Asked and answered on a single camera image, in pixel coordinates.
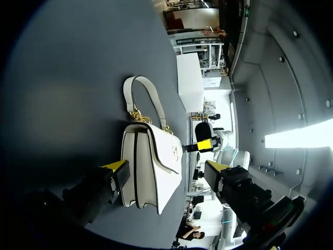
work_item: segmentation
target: ceiling light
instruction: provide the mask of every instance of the ceiling light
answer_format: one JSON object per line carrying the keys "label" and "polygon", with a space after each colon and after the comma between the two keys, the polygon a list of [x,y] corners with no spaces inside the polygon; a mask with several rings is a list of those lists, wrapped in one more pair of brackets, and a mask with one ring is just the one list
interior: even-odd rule
{"label": "ceiling light", "polygon": [[333,119],[281,133],[265,136],[266,148],[314,148],[333,144]]}

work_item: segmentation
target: person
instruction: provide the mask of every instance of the person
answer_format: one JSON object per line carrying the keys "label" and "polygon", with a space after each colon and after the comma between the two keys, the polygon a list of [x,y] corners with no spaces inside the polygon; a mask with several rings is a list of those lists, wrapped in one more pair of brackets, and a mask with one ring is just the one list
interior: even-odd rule
{"label": "person", "polygon": [[199,232],[199,229],[200,227],[193,226],[191,223],[186,222],[186,219],[183,219],[176,237],[186,241],[202,239],[204,237],[204,232]]}

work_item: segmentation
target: gold chain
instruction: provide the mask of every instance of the gold chain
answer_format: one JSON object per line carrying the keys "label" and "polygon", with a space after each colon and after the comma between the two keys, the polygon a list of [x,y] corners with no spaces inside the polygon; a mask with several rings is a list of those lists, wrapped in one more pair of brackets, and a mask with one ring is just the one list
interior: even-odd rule
{"label": "gold chain", "polygon": [[148,116],[141,115],[140,110],[137,108],[135,108],[133,112],[130,112],[130,115],[138,122],[146,122],[151,124],[151,119]]}
{"label": "gold chain", "polygon": [[[137,108],[134,109],[133,112],[130,112],[130,115],[137,121],[137,122],[146,122],[151,124],[151,119],[148,116],[143,116],[140,112],[140,110],[138,110]],[[173,132],[171,131],[170,127],[167,126],[165,128],[163,128],[163,131],[169,133],[169,134],[173,134]]]}

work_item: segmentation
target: white panel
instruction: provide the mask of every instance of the white panel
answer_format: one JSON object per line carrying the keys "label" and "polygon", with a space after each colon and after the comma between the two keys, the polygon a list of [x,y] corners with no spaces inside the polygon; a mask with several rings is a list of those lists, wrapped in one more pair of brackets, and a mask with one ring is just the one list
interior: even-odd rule
{"label": "white panel", "polygon": [[177,56],[178,95],[186,112],[203,111],[203,84],[197,53]]}
{"label": "white panel", "polygon": [[220,26],[219,9],[184,9],[173,12],[176,19],[182,20],[185,29],[200,29],[211,26],[218,28]]}

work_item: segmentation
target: handbag strap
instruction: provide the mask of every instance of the handbag strap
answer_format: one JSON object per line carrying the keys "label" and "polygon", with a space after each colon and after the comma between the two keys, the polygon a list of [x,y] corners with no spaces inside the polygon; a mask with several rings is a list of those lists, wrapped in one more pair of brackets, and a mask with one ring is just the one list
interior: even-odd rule
{"label": "handbag strap", "polygon": [[157,114],[160,118],[162,130],[164,130],[168,133],[172,133],[169,126],[167,126],[167,123],[166,123],[167,120],[165,119],[163,107],[161,105],[160,98],[158,96],[158,93],[157,93],[157,90],[156,90],[154,84],[143,76],[129,77],[124,82],[123,90],[124,90],[124,97],[126,100],[127,112],[129,112],[130,115],[136,121],[151,123],[151,119],[147,116],[142,116],[140,110],[137,108],[137,106],[135,104],[133,91],[132,91],[132,85],[133,85],[134,80],[141,83],[148,91],[150,99],[151,99],[152,103],[154,104]]}

